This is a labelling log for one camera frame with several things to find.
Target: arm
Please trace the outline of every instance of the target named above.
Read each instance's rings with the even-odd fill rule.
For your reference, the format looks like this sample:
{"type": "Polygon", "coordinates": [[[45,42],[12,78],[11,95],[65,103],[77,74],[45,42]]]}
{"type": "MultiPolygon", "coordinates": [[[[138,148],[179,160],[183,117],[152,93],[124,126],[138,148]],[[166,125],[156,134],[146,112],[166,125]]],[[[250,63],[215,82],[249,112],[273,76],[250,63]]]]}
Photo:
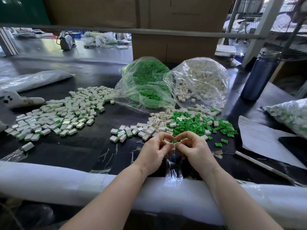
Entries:
{"type": "Polygon", "coordinates": [[[209,186],[229,229],[282,230],[237,181],[220,167],[204,139],[186,131],[175,137],[175,140],[183,138],[176,143],[177,149],[183,159],[188,158],[209,186]]]}
{"type": "Polygon", "coordinates": [[[133,201],[146,177],[154,173],[174,147],[163,139],[166,133],[146,142],[135,162],[124,169],[93,201],[72,217],[60,230],[123,229],[133,201]]]}

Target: bag of white pieces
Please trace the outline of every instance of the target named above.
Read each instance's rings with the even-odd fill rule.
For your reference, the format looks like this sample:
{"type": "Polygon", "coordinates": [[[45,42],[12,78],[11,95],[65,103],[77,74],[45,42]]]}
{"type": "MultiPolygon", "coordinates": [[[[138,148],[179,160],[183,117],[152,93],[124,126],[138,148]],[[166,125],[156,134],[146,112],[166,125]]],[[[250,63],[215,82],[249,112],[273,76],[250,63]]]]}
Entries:
{"type": "Polygon", "coordinates": [[[266,106],[264,109],[278,122],[307,139],[307,98],[266,106]]]}
{"type": "Polygon", "coordinates": [[[198,104],[220,112],[226,104],[228,73],[221,64],[210,58],[185,60],[166,73],[164,81],[182,108],[195,107],[198,104]]]}

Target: green board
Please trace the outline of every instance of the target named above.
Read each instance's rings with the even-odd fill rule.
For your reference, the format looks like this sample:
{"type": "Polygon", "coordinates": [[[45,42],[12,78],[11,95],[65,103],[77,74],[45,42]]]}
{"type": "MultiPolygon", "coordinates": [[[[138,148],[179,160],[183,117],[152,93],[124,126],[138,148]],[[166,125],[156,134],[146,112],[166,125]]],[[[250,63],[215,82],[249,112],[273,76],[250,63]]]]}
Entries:
{"type": "Polygon", "coordinates": [[[51,25],[42,0],[0,0],[0,23],[51,25]]]}

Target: dark blue bottle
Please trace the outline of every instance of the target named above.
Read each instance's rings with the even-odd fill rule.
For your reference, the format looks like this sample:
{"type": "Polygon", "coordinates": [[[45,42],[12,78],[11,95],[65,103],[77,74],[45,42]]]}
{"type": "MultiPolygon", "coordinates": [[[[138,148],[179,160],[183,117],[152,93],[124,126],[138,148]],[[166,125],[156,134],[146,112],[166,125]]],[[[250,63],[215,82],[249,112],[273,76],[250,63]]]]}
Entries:
{"type": "Polygon", "coordinates": [[[278,51],[260,53],[241,92],[242,98],[258,100],[279,64],[280,54],[278,51]]]}

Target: paw print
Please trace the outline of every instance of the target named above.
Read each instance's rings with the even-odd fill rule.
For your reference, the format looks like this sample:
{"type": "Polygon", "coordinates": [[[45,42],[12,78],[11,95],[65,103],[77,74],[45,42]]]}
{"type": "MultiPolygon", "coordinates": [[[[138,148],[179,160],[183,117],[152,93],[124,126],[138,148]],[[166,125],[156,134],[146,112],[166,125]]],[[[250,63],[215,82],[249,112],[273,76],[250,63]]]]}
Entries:
{"type": "Polygon", "coordinates": [[[8,103],[9,103],[9,100],[12,101],[13,98],[11,98],[11,96],[7,96],[7,97],[4,98],[3,102],[4,102],[5,104],[8,104],[8,103]]]}

